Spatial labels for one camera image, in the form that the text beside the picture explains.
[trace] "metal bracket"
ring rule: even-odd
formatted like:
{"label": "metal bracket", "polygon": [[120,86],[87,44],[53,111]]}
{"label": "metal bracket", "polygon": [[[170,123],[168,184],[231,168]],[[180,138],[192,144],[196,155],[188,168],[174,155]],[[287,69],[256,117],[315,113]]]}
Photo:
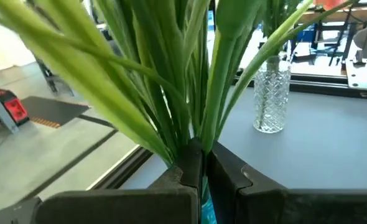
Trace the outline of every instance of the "metal bracket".
{"label": "metal bracket", "polygon": [[361,63],[346,60],[345,64],[348,87],[357,90],[367,90],[367,59],[363,59]]}

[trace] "gray floor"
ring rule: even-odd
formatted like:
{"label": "gray floor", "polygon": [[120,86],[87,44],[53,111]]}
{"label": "gray floor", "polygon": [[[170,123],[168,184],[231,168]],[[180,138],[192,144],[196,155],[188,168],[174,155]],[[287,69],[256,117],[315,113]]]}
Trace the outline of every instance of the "gray floor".
{"label": "gray floor", "polygon": [[[0,88],[12,90],[20,99],[53,98],[36,63],[1,71]],[[73,96],[59,100],[86,102]],[[85,114],[102,118],[94,109]],[[109,127],[79,118],[58,129],[28,122],[15,135],[0,127],[0,208],[20,200],[111,131]],[[40,196],[47,198],[64,190],[85,190],[134,147],[126,136],[115,134]]]}

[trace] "black mat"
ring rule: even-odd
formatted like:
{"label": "black mat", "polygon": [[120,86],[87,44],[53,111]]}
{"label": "black mat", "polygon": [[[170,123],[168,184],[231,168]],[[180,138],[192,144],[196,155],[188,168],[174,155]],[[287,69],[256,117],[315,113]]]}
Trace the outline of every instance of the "black mat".
{"label": "black mat", "polygon": [[90,107],[57,100],[29,96],[22,100],[30,120],[53,128],[60,126],[84,113]]}

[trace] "glass vase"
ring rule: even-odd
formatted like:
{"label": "glass vase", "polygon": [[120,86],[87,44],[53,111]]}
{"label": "glass vase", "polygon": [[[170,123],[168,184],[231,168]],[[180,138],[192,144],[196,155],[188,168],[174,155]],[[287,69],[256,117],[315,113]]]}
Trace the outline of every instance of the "glass vase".
{"label": "glass vase", "polygon": [[290,87],[290,64],[279,56],[269,57],[254,79],[256,117],[254,128],[263,133],[283,129]]}

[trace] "dark gray table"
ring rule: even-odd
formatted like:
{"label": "dark gray table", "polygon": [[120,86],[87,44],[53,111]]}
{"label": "dark gray table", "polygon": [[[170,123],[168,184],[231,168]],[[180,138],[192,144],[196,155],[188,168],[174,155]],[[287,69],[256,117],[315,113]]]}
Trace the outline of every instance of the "dark gray table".
{"label": "dark gray table", "polygon": [[[258,171],[291,189],[367,189],[367,100],[291,92],[283,131],[260,133],[253,119],[249,88],[219,141]],[[121,188],[146,188],[165,170],[152,156]]]}

